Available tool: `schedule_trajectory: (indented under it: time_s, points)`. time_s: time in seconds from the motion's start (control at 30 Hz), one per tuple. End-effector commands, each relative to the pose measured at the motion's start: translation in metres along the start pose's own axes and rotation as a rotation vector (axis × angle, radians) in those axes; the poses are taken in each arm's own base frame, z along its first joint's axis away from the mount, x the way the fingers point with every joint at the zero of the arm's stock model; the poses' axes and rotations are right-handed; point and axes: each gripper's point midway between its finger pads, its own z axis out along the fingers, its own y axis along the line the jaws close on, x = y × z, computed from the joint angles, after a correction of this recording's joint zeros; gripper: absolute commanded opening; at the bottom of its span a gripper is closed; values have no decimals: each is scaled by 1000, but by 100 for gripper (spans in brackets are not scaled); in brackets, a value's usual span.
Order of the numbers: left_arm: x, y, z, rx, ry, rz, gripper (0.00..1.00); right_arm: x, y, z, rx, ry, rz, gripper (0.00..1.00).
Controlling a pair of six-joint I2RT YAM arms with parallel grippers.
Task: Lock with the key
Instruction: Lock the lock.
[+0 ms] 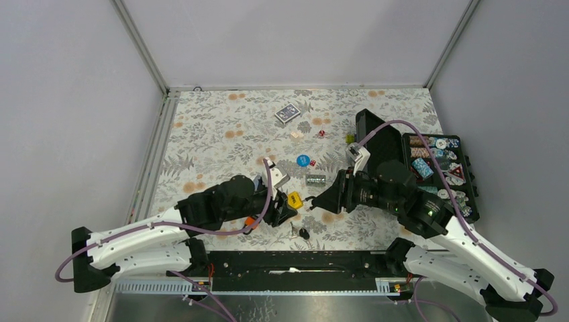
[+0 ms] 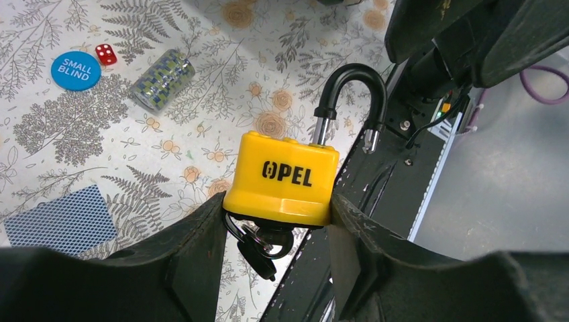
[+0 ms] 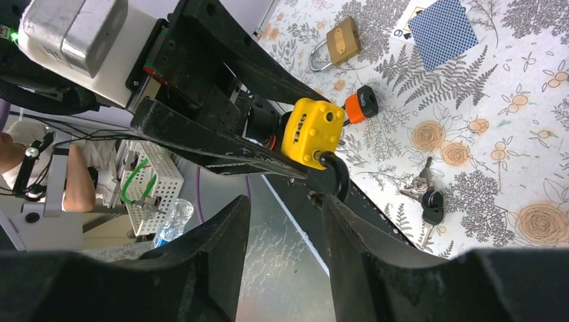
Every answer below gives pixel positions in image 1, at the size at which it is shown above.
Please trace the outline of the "orange padlock with key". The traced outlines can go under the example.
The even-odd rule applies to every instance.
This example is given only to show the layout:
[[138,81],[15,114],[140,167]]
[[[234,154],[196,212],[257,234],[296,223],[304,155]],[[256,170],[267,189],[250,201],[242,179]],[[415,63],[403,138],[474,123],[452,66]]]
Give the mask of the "orange padlock with key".
[[257,224],[256,224],[256,220],[257,220],[257,216],[249,216],[246,218],[246,220],[244,221],[244,228],[247,229],[256,229],[257,228]]

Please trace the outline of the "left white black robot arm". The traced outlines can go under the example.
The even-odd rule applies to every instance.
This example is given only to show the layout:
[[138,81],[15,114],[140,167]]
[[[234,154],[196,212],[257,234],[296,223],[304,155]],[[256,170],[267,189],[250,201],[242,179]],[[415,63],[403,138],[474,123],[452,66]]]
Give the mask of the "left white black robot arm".
[[281,225],[297,214],[280,190],[289,179],[287,174],[258,180],[236,175],[140,222],[101,232],[72,230],[72,252],[77,255],[72,259],[74,291],[99,290],[130,274],[186,270],[201,275],[208,258],[191,238],[241,218],[248,229],[259,217],[271,227]]

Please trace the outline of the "yellow padlock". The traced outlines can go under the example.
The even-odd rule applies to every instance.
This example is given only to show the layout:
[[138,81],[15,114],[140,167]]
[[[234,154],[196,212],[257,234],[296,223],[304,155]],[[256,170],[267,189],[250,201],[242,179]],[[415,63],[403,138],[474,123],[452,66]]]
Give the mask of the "yellow padlock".
[[303,207],[308,210],[313,210],[315,208],[315,205],[312,205],[311,201],[314,198],[315,196],[308,196],[303,198],[299,192],[293,191],[287,195],[287,204],[296,210],[299,210]]

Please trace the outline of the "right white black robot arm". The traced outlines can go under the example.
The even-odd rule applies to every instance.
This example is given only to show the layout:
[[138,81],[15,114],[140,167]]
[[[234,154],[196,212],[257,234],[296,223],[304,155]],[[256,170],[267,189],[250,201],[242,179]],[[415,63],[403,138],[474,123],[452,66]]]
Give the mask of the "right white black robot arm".
[[419,189],[415,175],[396,160],[380,164],[375,176],[353,168],[339,171],[311,205],[332,213],[365,205],[394,215],[406,230],[453,253],[456,261],[397,238],[385,254],[387,272],[440,282],[481,304],[495,321],[536,321],[544,315],[544,300],[551,299],[551,272],[506,256],[465,224],[445,200]]

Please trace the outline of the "black headed key bunch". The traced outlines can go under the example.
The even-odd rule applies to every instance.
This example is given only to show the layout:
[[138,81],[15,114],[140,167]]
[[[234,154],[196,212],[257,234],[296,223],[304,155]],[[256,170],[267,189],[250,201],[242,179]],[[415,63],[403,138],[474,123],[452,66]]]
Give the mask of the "black headed key bunch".
[[296,227],[293,223],[290,223],[291,235],[290,238],[301,238],[303,240],[310,239],[309,232],[304,227]]

